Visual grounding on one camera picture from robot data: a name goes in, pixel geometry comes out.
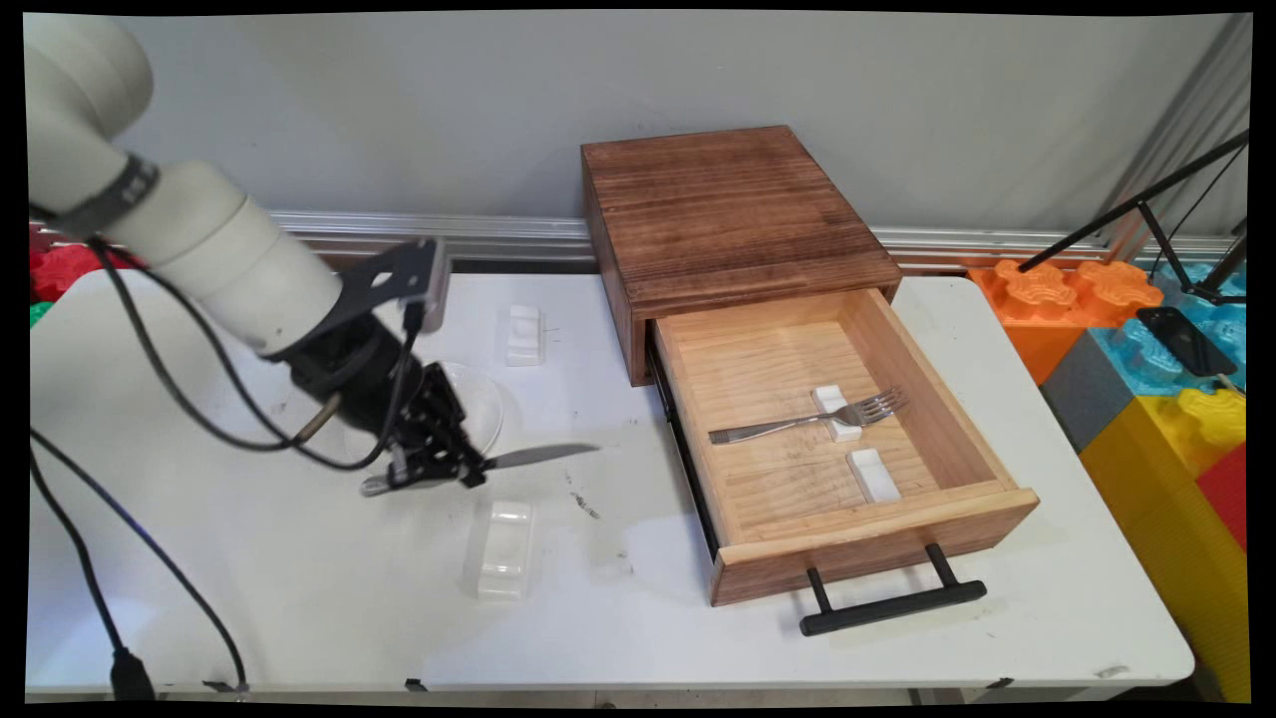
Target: stain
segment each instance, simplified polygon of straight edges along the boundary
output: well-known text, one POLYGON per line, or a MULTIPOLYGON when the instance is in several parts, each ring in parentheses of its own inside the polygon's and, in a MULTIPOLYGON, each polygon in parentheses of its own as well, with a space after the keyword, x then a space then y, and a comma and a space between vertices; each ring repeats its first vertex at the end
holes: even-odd
POLYGON ((579 494, 575 494, 574 491, 572 492, 572 496, 575 499, 575 505, 581 508, 581 511, 584 511, 586 514, 588 514, 590 518, 593 519, 595 522, 597 522, 598 519, 602 519, 602 517, 598 517, 597 511, 595 511, 593 509, 590 509, 590 505, 584 502, 584 497, 583 496, 581 496, 579 494))
POLYGON ((1111 678, 1113 676, 1119 676, 1119 675, 1127 673, 1127 672, 1129 672, 1129 667, 1128 666, 1116 664, 1116 666, 1109 666, 1108 668, 1104 668, 1102 671, 1095 671, 1095 677, 1096 678, 1111 678))

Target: knife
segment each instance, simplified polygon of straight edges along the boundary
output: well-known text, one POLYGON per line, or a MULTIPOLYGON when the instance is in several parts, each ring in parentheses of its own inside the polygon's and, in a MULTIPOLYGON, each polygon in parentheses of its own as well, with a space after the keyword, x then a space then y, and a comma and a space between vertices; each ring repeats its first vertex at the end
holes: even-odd
MULTIPOLYGON (((547 446, 537 446, 533 449, 519 449, 518 451, 510 451, 509 454, 501 454, 484 462, 484 471, 490 472, 493 469, 513 469, 514 467, 526 467, 528 464, 540 464, 541 462, 551 462, 554 459, 563 459, 565 457, 573 457, 575 454, 584 454, 588 451, 597 451, 598 448, 592 444, 551 444, 547 446)), ((407 486, 399 488, 425 488, 431 487, 441 482, 450 482, 454 480, 419 480, 407 486)), ((369 477, 364 480, 364 483, 359 487, 359 494, 365 497, 380 496, 383 494, 389 494, 390 486, 385 481, 385 476, 369 477)))

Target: open drawer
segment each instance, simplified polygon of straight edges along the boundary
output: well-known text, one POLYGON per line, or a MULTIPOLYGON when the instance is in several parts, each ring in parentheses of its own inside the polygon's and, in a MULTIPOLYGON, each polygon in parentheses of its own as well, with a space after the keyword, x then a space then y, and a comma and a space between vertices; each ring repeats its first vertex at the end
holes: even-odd
POLYGON ((715 555, 713 606, 812 587, 822 615, 803 631, 814 634, 984 594, 979 582, 957 583, 944 553, 997 545, 1037 497, 1014 485, 880 291, 676 314, 648 330, 715 555), (715 430, 814 414, 812 392, 826 385, 847 402, 900 386, 910 403, 859 441, 835 444, 819 423, 708 441, 715 430), (878 450, 900 501, 865 501, 846 457, 866 448, 878 450), (944 588, 841 611, 824 597, 822 580, 928 560, 944 588))

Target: gray block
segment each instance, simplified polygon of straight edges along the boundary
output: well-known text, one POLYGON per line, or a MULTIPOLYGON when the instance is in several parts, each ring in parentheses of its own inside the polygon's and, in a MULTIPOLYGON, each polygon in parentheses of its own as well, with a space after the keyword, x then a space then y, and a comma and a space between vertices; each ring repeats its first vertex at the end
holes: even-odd
POLYGON ((1041 385, 1041 394, 1077 454, 1134 400, 1134 393, 1099 344, 1097 332, 1105 330, 1113 329, 1082 332, 1041 385))

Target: drawer handle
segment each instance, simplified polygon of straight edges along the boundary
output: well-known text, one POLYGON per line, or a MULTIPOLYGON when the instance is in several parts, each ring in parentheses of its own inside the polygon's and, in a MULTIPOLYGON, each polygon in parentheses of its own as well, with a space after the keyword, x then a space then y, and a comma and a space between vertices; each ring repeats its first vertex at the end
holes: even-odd
POLYGON ((939 580, 943 582, 944 588, 897 596, 836 611, 828 603, 828 594, 824 593, 824 582, 820 580, 819 571, 808 569, 806 578, 810 579, 810 588, 815 592, 815 601, 819 602, 819 613, 813 613, 801 620, 801 635, 818 636, 831 631, 850 629, 851 626, 863 626, 864 624, 886 621, 887 619, 930 611, 931 608, 940 608, 943 606, 956 606, 980 599, 988 594, 984 582, 961 583, 957 580, 953 570, 948 566, 948 559, 944 557, 944 552, 940 551, 938 543, 926 545, 926 556, 930 557, 930 565, 935 568, 935 573, 939 574, 939 580))

